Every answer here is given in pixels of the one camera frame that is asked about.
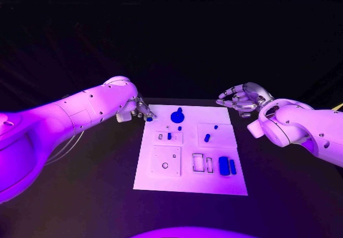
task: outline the black table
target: black table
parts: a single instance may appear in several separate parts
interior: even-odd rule
[[[214,100],[146,99],[218,106]],[[67,157],[0,205],[2,238],[127,238],[200,226],[263,238],[343,237],[343,179],[335,165],[299,145],[256,139],[230,109],[249,196],[135,190],[143,119],[116,117],[86,131]]]

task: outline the black background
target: black background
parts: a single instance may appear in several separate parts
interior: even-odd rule
[[[127,76],[145,97],[217,99],[259,83],[342,103],[343,7],[312,1],[24,1],[0,5],[2,111]]]

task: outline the robotic hand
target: robotic hand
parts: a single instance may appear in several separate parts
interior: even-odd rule
[[[233,101],[225,100],[233,94]],[[267,135],[280,147],[300,144],[316,157],[343,167],[343,113],[315,110],[295,100],[276,100],[251,82],[228,89],[217,103],[238,110],[243,118],[259,111],[259,119],[249,125],[256,138]]]
[[[35,182],[47,162],[55,161],[48,157],[57,146],[115,115],[119,122],[136,115],[146,121],[156,119],[123,76],[38,108],[0,113],[0,203]]]

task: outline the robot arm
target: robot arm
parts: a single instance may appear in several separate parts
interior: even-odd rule
[[[234,93],[233,101],[224,100]],[[251,82],[227,90],[217,103],[237,109],[244,118],[251,116],[249,112],[260,112],[249,125],[256,138],[266,135],[280,147],[300,144],[316,157],[343,167],[343,113],[315,110],[295,100],[276,100]]]
[[[63,100],[19,113],[0,113],[0,203],[31,186],[57,146],[117,115],[156,118],[129,78],[119,76]]]

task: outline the blue rectangular piece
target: blue rectangular piece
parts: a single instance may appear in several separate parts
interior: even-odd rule
[[[230,159],[225,156],[220,157],[220,173],[223,176],[231,175]]]
[[[236,167],[236,161],[231,160],[231,173],[236,175],[237,174],[237,167]]]

